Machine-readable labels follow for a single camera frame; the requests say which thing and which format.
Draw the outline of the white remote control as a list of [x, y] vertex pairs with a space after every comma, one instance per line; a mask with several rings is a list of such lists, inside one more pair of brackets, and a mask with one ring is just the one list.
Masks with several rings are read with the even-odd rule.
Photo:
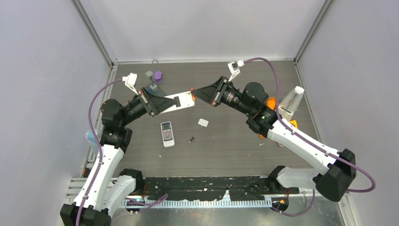
[[166, 121], [160, 124], [162, 142], [165, 148], [173, 147], [175, 145], [175, 139], [170, 121]]

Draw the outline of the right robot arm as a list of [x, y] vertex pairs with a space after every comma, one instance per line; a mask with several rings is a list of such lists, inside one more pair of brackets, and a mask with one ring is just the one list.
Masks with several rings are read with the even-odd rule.
[[348, 149], [340, 152], [329, 148], [287, 120], [279, 119], [280, 115], [266, 105], [269, 96], [260, 83], [250, 82], [240, 91], [222, 76], [211, 85], [192, 89], [191, 93], [211, 106], [225, 104], [245, 114], [246, 124], [254, 133], [284, 145], [312, 166], [277, 166], [268, 176], [269, 188], [274, 193], [298, 187], [316, 190], [328, 200], [338, 202], [355, 179], [355, 154]]

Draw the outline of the red and white remote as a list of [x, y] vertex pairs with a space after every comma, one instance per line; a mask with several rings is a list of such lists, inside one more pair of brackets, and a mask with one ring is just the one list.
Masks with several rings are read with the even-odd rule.
[[168, 95], [165, 97], [175, 100], [176, 103], [173, 106], [167, 108], [166, 110], [160, 112], [160, 114], [173, 112], [173, 111], [177, 111], [177, 110], [182, 110], [185, 108], [195, 106], [195, 100], [193, 98], [191, 91], [172, 94], [172, 95]]

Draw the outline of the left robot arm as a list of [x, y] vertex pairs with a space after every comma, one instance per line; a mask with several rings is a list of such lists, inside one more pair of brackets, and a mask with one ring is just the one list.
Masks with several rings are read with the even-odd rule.
[[191, 93], [183, 92], [165, 97], [156, 96], [142, 88], [133, 99], [122, 105], [108, 99], [101, 106], [103, 131], [95, 137], [97, 157], [86, 182], [71, 204], [60, 210], [66, 226], [109, 226], [113, 216], [121, 211], [122, 204], [130, 195], [144, 190], [142, 172], [126, 169], [116, 183], [109, 187], [112, 175], [122, 160], [133, 131], [128, 124], [148, 114], [156, 116], [194, 106]]

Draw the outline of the orange battery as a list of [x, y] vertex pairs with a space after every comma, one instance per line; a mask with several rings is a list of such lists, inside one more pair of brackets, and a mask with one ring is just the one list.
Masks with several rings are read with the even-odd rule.
[[196, 100], [196, 97], [195, 97], [195, 95], [193, 94], [193, 91], [194, 91], [194, 88], [191, 87], [190, 92], [191, 92], [192, 100], [195, 101], [195, 100]]

